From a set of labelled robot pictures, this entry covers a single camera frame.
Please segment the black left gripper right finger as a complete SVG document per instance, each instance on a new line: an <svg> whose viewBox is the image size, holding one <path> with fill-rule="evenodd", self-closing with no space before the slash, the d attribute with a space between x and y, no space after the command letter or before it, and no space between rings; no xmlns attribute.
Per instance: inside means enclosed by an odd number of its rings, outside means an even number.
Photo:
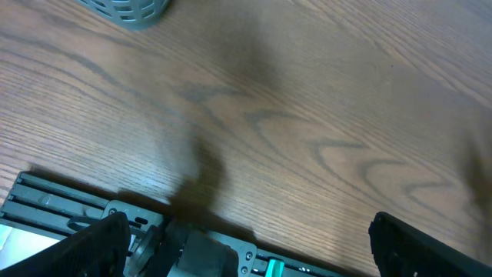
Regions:
<svg viewBox="0 0 492 277"><path fill-rule="evenodd" d="M382 276L491 277L490 266L386 212L375 215L368 232Z"/></svg>

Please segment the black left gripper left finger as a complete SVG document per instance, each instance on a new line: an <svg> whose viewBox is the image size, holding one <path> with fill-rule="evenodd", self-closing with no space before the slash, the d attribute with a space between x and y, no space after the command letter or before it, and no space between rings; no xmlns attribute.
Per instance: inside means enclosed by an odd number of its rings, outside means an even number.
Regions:
<svg viewBox="0 0 492 277"><path fill-rule="evenodd" d="M5 277L122 277L131 234L116 212L53 246L1 270Z"/></svg>

